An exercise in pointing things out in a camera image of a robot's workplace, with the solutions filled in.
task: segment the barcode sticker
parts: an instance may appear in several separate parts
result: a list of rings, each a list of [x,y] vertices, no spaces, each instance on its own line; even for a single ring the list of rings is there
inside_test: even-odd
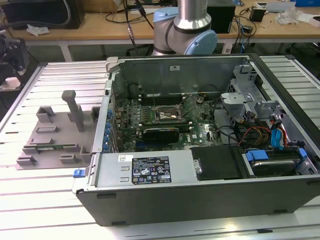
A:
[[[132,162],[133,155],[119,155],[118,162]]]

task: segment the wooden tabletop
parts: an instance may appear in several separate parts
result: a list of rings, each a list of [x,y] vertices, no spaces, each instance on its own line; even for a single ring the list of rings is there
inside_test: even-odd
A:
[[[276,0],[267,0],[266,2],[274,2]],[[236,7],[235,13],[239,14],[242,9],[251,7],[256,0],[244,0],[245,6]],[[299,7],[299,10],[308,14],[320,14],[320,7]],[[50,29],[50,34],[33,36],[25,30],[12,30],[10,32],[14,37],[24,38],[26,41],[37,40],[123,40],[128,39],[128,28],[126,24],[112,23],[105,20],[106,13],[86,13],[83,23],[78,29]],[[275,18],[277,13],[268,13],[263,17],[261,23],[256,23],[257,31],[254,38],[320,38],[320,28],[316,28],[309,23],[299,22],[299,24],[279,25]],[[129,14],[129,18],[139,17],[139,14]],[[109,19],[115,21],[124,21],[123,13],[110,15]],[[153,15],[149,15],[148,19],[152,22]],[[249,21],[242,19],[243,25],[252,25]],[[131,24],[135,39],[153,39],[153,30],[146,21]],[[236,38],[238,28],[236,23],[232,24],[230,33],[218,34],[221,39]]]

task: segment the power adapter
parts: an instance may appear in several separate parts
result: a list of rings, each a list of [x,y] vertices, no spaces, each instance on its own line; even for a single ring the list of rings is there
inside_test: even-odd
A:
[[[244,25],[242,26],[242,30],[245,34],[251,34],[254,28],[252,26]]]

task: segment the motherboard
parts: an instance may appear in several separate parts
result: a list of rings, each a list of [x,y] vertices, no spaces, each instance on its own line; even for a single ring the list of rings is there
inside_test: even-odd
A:
[[[188,150],[223,145],[214,127],[214,101],[188,95],[177,104],[117,99],[116,125],[120,152]]]

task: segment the light blue robot joint cap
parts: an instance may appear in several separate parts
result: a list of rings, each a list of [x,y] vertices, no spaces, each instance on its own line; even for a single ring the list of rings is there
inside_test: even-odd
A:
[[[215,31],[208,30],[197,36],[186,48],[185,55],[212,54],[216,49],[218,37]]]
[[[153,14],[153,22],[160,22],[163,20],[173,19],[179,14],[177,7],[160,8]]]

